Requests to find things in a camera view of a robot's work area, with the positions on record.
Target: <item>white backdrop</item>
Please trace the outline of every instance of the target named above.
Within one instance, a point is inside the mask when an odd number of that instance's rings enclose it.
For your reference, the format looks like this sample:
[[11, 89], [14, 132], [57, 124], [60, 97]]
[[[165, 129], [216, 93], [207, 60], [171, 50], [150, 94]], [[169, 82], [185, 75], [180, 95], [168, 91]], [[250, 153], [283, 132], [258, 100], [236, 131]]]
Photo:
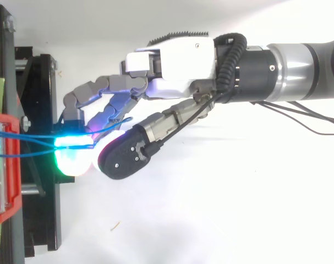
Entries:
[[[170, 31], [236, 31], [250, 45], [334, 40], [334, 0], [0, 2], [18, 21], [17, 45], [58, 60], [58, 112], [67, 92], [118, 73], [128, 52]], [[138, 122], [174, 103], [130, 114]], [[304, 104], [334, 116], [334, 100]], [[60, 249], [37, 247], [26, 263], [334, 263], [334, 137], [260, 106], [218, 105], [132, 177], [92, 169], [61, 185], [61, 213]]]

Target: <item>metal rod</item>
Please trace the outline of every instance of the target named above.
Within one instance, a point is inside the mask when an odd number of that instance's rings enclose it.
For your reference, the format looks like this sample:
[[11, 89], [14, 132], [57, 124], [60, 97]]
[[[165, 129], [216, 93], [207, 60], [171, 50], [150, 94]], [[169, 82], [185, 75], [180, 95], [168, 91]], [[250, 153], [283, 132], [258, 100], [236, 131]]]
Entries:
[[21, 194], [30, 195], [30, 194], [39, 194], [39, 190], [34, 183], [26, 183], [21, 185]]
[[15, 70], [25, 70], [26, 64], [28, 63], [27, 59], [17, 59], [15, 60]]

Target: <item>screw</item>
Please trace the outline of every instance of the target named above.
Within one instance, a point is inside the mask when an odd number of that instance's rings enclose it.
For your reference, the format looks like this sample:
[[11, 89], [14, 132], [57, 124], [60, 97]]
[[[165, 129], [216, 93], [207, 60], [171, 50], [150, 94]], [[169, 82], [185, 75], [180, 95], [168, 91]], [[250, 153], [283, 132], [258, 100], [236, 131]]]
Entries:
[[29, 121], [27, 116], [24, 116], [21, 119], [21, 127], [25, 132], [29, 131], [29, 127], [31, 127], [31, 121]]
[[15, 28], [15, 20], [12, 15], [7, 16], [5, 22], [4, 22], [4, 27], [9, 30], [9, 32], [14, 33], [16, 31]]
[[52, 70], [58, 70], [58, 62], [56, 60], [52, 60], [51, 67]]

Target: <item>coiled black cable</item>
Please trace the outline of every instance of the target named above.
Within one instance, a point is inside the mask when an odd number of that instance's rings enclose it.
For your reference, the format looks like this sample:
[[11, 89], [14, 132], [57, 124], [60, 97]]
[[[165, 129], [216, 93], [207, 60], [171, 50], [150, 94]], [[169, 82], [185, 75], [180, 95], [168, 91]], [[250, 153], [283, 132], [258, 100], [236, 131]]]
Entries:
[[231, 81], [236, 66], [238, 65], [240, 58], [247, 47], [246, 38], [239, 33], [225, 34], [215, 38], [213, 41], [215, 43], [215, 46], [220, 46], [220, 45], [228, 45], [230, 39], [233, 39], [232, 47], [227, 53], [222, 65], [220, 66], [216, 78], [217, 91], [220, 93], [234, 89], [234, 86], [230, 88]]

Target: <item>glowing led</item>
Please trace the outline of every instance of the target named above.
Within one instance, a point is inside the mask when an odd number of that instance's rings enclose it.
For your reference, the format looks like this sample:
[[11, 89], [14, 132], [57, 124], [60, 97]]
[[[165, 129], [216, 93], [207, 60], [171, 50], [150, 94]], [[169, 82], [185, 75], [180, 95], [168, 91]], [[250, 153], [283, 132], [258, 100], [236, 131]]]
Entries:
[[92, 154], [92, 164], [95, 166], [95, 168], [98, 171], [101, 171], [100, 168], [98, 167], [98, 157], [100, 155], [100, 153], [102, 152], [102, 150], [110, 143], [112, 142], [114, 139], [120, 137], [121, 135], [123, 135], [125, 132], [122, 130], [114, 130], [111, 133], [109, 133], [108, 135], [106, 135], [103, 139], [101, 139], [95, 146], [95, 148], [93, 149], [93, 154]]
[[[64, 136], [58, 137], [54, 141], [56, 147], [61, 146], [82, 146], [94, 143], [90, 136]], [[91, 155], [93, 149], [87, 150], [56, 150], [57, 167], [68, 176], [80, 176], [84, 174], [91, 165]]]

